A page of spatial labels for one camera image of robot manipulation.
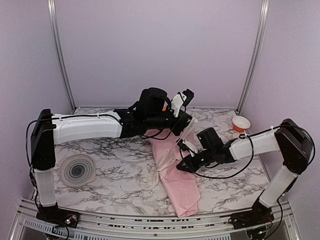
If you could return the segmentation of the pink wrapping paper sheet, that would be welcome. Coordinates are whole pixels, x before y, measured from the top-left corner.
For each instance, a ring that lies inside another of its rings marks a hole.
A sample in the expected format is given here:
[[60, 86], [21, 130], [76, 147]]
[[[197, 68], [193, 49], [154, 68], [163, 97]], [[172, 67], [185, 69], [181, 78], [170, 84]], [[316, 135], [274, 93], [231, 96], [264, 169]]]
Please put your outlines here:
[[198, 213], [198, 201], [201, 198], [198, 189], [196, 177], [194, 174], [178, 170], [176, 166], [180, 163], [177, 161], [159, 179], [166, 190], [171, 204], [178, 218], [185, 218]]

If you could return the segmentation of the cream printed ribbon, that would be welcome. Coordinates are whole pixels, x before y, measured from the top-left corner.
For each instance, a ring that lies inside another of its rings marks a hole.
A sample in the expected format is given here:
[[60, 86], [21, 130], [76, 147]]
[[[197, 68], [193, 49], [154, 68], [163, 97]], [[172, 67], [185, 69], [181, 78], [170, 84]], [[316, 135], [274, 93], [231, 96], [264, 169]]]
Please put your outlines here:
[[180, 140], [191, 142], [192, 147], [194, 147], [194, 128], [197, 123], [198, 120], [193, 117], [179, 136], [170, 133], [168, 138], [164, 140], [149, 139], [156, 170], [138, 179], [138, 185], [142, 189], [153, 189], [158, 185], [160, 175], [164, 175], [174, 163], [181, 161], [182, 158], [178, 156], [178, 143]]

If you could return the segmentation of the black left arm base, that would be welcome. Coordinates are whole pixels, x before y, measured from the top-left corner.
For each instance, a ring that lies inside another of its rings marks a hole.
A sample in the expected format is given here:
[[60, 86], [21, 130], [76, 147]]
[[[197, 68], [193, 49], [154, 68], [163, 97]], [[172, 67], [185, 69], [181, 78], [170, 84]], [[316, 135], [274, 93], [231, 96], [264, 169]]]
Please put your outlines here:
[[57, 203], [49, 207], [44, 207], [40, 204], [36, 218], [45, 222], [76, 228], [78, 226], [80, 213], [59, 208]]

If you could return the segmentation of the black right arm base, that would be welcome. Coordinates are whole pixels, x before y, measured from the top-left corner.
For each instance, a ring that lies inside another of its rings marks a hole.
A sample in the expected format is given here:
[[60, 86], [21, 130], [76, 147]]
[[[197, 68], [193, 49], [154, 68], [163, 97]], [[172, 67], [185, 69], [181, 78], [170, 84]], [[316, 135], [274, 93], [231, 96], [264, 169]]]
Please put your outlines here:
[[253, 227], [274, 221], [274, 215], [271, 207], [266, 207], [257, 199], [251, 210], [241, 211], [230, 215], [229, 224], [233, 225], [235, 230]]

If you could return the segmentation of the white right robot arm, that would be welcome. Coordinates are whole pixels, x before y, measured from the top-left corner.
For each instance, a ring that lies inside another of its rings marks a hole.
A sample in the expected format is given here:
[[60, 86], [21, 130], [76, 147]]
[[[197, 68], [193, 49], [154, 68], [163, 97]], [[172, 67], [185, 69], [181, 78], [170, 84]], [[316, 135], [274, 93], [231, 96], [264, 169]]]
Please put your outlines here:
[[258, 224], [287, 192], [296, 179], [310, 166], [316, 155], [316, 145], [311, 134], [291, 118], [255, 134], [241, 134], [223, 143], [213, 128], [198, 135], [202, 150], [191, 150], [181, 163], [186, 171], [196, 174], [206, 165], [229, 164], [245, 158], [260, 157], [267, 171], [269, 183], [257, 199], [257, 206], [248, 212], [247, 219]]

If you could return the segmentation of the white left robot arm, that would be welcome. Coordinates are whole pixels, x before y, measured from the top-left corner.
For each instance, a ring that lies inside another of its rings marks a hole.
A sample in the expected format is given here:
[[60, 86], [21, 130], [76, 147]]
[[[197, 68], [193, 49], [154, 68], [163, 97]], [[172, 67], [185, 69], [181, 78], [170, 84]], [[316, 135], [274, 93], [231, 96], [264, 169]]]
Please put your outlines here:
[[63, 219], [55, 194], [53, 169], [56, 147], [68, 142], [89, 139], [128, 139], [147, 137], [147, 131], [168, 130], [181, 136], [191, 126], [192, 116], [186, 108], [195, 94], [179, 91], [172, 99], [165, 90], [149, 87], [128, 108], [116, 108], [96, 114], [53, 114], [43, 109], [30, 136], [30, 166], [44, 215], [53, 223]]

